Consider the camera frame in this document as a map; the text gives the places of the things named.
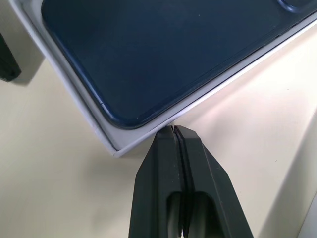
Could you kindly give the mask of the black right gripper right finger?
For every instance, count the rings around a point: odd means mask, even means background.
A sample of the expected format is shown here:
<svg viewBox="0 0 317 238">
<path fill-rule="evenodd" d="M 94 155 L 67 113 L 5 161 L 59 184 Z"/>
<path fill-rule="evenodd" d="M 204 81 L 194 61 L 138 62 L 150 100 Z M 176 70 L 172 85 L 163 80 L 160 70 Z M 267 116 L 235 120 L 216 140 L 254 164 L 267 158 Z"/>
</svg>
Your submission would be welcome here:
<svg viewBox="0 0 317 238">
<path fill-rule="evenodd" d="M 174 127 L 185 192 L 185 238 L 254 238 L 229 175 L 196 132 Z"/>
</svg>

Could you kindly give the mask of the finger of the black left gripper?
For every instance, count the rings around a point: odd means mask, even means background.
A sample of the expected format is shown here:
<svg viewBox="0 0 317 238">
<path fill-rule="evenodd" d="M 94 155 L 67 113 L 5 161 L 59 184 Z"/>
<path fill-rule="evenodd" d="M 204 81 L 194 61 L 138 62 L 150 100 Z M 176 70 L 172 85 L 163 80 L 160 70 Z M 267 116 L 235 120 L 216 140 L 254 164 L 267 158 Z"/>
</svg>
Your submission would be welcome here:
<svg viewBox="0 0 317 238">
<path fill-rule="evenodd" d="M 16 62 L 5 39 L 0 33 L 0 79 L 13 81 L 21 74 L 21 69 Z"/>
</svg>

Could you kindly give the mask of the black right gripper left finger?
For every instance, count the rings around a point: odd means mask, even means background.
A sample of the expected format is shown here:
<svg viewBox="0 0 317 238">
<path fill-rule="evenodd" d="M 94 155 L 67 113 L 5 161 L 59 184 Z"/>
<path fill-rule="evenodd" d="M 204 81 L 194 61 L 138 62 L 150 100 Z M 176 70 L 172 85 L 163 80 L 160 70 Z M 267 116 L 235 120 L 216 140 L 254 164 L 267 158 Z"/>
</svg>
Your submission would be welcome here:
<svg viewBox="0 0 317 238">
<path fill-rule="evenodd" d="M 171 126 L 156 135 L 134 183 L 129 238 L 178 238 L 182 184 Z"/>
</svg>

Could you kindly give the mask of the dark blue smartphone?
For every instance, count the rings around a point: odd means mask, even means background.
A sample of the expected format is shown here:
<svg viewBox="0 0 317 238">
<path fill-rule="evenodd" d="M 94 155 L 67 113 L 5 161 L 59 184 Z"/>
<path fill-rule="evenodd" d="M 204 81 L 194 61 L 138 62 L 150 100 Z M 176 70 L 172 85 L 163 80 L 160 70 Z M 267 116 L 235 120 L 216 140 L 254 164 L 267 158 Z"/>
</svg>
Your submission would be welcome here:
<svg viewBox="0 0 317 238">
<path fill-rule="evenodd" d="M 317 0 L 43 0 L 43 24 L 111 123 L 137 128 L 317 12 Z"/>
</svg>

